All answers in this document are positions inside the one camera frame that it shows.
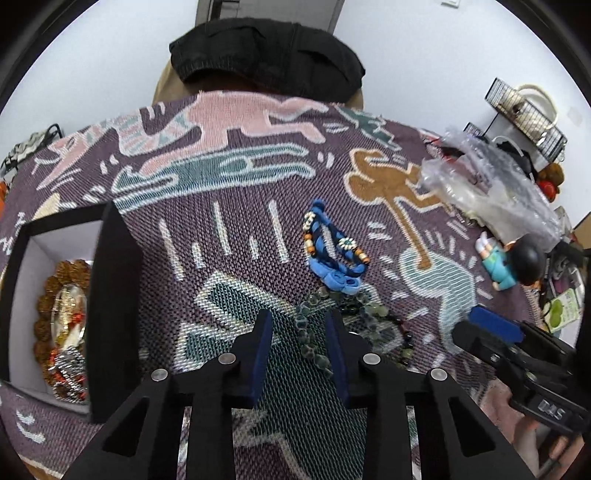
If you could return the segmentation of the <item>person right hand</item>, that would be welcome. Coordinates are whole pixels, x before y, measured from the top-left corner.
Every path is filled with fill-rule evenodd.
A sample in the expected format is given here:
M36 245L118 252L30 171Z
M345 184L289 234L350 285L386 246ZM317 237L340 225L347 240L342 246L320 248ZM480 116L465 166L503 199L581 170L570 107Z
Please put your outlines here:
M548 459L542 461L540 447L550 430L532 417L509 406L511 392L498 379L486 389L480 406L494 425L515 448L537 479L561 479L571 467L585 442L581 436L569 440L560 436L551 441Z

